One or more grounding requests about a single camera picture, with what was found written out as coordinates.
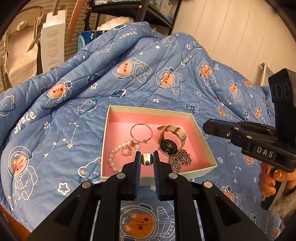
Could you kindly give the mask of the person's right hand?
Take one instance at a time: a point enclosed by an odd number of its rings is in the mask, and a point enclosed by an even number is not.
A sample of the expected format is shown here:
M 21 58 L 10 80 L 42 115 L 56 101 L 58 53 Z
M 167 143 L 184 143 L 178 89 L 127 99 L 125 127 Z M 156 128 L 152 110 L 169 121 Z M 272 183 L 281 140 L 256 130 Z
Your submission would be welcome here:
M 293 171 L 292 173 L 288 173 L 281 169 L 272 169 L 270 165 L 262 162 L 258 181 L 258 186 L 261 194 L 265 197 L 274 195 L 276 193 L 276 181 L 287 181 L 283 194 L 291 194 L 295 190 L 295 171 Z

